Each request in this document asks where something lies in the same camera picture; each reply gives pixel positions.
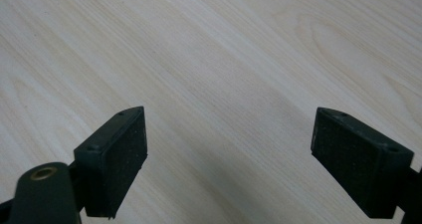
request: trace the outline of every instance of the tabletop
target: tabletop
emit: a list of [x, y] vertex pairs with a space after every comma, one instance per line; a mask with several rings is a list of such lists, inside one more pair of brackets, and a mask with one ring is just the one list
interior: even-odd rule
[[0, 0], [0, 202], [143, 106], [148, 159], [116, 219], [371, 220], [311, 155], [317, 107], [422, 166], [422, 0]]

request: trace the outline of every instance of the wood grain pattern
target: wood grain pattern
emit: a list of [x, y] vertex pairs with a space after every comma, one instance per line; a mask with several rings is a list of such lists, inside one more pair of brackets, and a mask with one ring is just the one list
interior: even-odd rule
[[110, 223], [399, 223], [367, 219], [311, 135], [317, 107], [349, 112], [420, 169], [421, 61], [422, 0], [0, 0], [0, 202], [144, 106]]

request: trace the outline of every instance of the wood grain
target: wood grain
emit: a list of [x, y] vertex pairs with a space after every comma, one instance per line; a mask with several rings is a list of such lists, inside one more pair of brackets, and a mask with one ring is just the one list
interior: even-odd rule
[[144, 106], [110, 223], [399, 223], [367, 219], [311, 135], [317, 107], [349, 112], [420, 169], [421, 61], [422, 0], [0, 0], [0, 202]]

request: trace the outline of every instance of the light wood surface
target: light wood surface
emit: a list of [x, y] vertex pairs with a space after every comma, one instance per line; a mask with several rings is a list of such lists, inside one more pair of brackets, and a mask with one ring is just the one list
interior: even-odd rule
[[311, 156], [315, 112], [419, 170], [421, 104], [422, 0], [0, 0], [0, 202], [144, 106], [149, 157], [109, 223], [399, 223]]

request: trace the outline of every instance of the wooden table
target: wooden table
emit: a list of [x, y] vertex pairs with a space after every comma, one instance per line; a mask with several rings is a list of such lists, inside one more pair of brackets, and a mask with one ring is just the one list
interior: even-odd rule
[[144, 106], [149, 157], [109, 223], [399, 223], [311, 156], [315, 112], [419, 170], [421, 104], [422, 0], [0, 0], [0, 202]]

